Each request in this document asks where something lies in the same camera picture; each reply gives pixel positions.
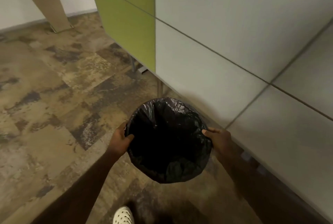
black trash bag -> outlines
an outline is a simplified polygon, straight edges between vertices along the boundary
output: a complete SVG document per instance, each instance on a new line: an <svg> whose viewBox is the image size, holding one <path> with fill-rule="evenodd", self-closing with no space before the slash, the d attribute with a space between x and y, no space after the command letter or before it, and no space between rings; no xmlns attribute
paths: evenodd
<svg viewBox="0 0 333 224"><path fill-rule="evenodd" d="M159 98L142 104L132 114L125 135L133 134L128 148L131 162L159 183L190 180L206 167L211 140L199 113L173 98Z"/></svg>

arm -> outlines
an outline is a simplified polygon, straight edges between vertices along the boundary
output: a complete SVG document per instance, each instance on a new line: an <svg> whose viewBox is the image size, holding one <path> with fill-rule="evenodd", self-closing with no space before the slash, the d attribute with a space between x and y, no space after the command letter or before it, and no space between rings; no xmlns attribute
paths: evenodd
<svg viewBox="0 0 333 224"><path fill-rule="evenodd" d="M230 132L209 128L202 133L212 140L217 159L264 224L328 223L305 202L244 161L234 149Z"/></svg>
<svg viewBox="0 0 333 224"><path fill-rule="evenodd" d="M114 163L127 151L134 136L125 137L126 122L113 133L106 152L63 195L32 223L84 224Z"/></svg>

baseboard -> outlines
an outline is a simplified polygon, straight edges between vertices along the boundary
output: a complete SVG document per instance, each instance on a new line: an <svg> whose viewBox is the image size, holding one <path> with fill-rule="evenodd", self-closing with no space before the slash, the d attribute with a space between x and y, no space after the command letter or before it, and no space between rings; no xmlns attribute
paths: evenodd
<svg viewBox="0 0 333 224"><path fill-rule="evenodd" d="M97 9L94 8L94 9L72 12L72 13L66 14L66 16L67 17L78 16L78 15L88 14L88 13L93 13L93 12L97 12ZM32 21L32 22L18 24L18 25L14 25L14 26L11 26L11 27L4 28L4 29L0 29L0 33L5 33L5 32L8 32L8 31L24 29L24 28L27 28L27 27L32 26L34 24L45 23L45 22L47 22L47 20L45 18L43 18L43 19Z"/></svg>

hand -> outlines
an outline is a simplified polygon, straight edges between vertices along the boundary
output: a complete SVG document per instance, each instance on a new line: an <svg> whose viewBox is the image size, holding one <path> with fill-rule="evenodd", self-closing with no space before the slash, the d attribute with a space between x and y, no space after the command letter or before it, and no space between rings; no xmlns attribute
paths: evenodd
<svg viewBox="0 0 333 224"><path fill-rule="evenodd" d="M126 121L123 122L113 133L109 146L108 151L110 151L113 155L116 155L118 158L125 154L127 151L128 146L130 145L131 141L134 139L134 135L131 134L125 137L125 127Z"/></svg>
<svg viewBox="0 0 333 224"><path fill-rule="evenodd" d="M231 134L229 131L225 129L208 128L208 130L203 129L202 133L212 140L213 147L217 153L226 154L230 151Z"/></svg>

left hand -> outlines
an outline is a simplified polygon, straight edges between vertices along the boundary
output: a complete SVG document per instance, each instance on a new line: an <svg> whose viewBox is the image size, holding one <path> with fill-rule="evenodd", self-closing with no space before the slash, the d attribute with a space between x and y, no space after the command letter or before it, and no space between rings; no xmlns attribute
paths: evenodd
<svg viewBox="0 0 333 224"><path fill-rule="evenodd" d="M112 154L121 157L127 151L128 146L130 145L131 141L134 139L134 135L131 134L125 137L125 127L126 121L123 122L113 133L109 146L108 151Z"/></svg>

